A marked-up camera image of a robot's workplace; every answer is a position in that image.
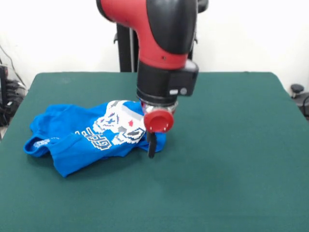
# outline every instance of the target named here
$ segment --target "white wall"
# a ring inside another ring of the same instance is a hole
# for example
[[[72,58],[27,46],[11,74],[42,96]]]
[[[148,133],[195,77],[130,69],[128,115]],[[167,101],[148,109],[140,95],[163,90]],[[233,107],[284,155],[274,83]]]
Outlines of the white wall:
[[[115,24],[95,0],[0,0],[0,10],[0,44],[28,86],[40,72],[119,71]],[[201,71],[271,71],[286,89],[309,87],[308,1],[210,0],[198,39]]]

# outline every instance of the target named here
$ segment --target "cable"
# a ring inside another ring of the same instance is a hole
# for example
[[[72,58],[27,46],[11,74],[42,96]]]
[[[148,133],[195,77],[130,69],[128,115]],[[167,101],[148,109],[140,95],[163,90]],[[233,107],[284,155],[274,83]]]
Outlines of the cable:
[[[6,88],[3,89],[5,98],[0,101],[0,127],[9,126],[10,119],[14,117],[18,107],[24,100],[27,93],[26,88],[24,88],[21,82],[18,80],[7,79],[7,73],[3,78],[4,82],[1,77],[1,83],[5,84]]]
[[[6,68],[12,70],[12,71],[16,74],[16,76],[19,77],[18,74],[17,74],[17,72],[15,71],[15,69],[13,69],[13,68],[7,66],[6,64],[0,64],[0,66],[6,67]],[[21,85],[20,85],[20,86],[22,86],[24,90],[28,91],[28,89],[27,89],[27,87],[26,87],[26,85],[25,85],[24,82],[21,82]]]
[[[19,81],[20,81],[24,86],[26,86],[25,83],[23,82],[23,80],[21,79],[21,77],[20,77],[20,76],[18,75],[18,73],[16,72],[15,67],[14,67],[14,64],[13,64],[12,58],[5,52],[5,50],[2,48],[1,44],[0,44],[0,49],[1,49],[2,52],[10,59],[10,61],[11,61],[11,66],[12,66],[12,68],[13,68],[13,70],[14,70],[16,76],[17,76],[17,78],[19,79]]]

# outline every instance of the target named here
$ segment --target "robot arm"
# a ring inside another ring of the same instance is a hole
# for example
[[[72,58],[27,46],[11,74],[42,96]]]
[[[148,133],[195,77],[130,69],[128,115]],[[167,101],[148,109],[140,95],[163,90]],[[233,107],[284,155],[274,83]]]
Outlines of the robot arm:
[[[187,59],[192,49],[197,0],[97,0],[109,21],[134,29],[139,40],[137,96],[155,150],[155,132],[168,132],[178,96],[191,96],[198,66]]]

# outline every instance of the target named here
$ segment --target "green table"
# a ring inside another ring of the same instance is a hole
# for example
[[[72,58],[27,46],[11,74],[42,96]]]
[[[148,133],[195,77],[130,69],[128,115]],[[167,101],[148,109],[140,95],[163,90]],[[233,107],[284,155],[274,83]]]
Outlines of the green table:
[[[50,104],[136,100],[133,73],[39,74],[0,144],[0,232],[304,232],[309,127],[271,73],[201,73],[154,160],[68,178],[22,148]]]

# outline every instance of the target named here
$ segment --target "red gripper cap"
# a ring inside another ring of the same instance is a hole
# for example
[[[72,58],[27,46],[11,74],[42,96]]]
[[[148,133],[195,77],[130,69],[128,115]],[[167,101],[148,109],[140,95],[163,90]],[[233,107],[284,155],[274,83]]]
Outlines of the red gripper cap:
[[[144,116],[144,124],[149,132],[168,132],[173,127],[174,117],[167,110],[154,110]]]

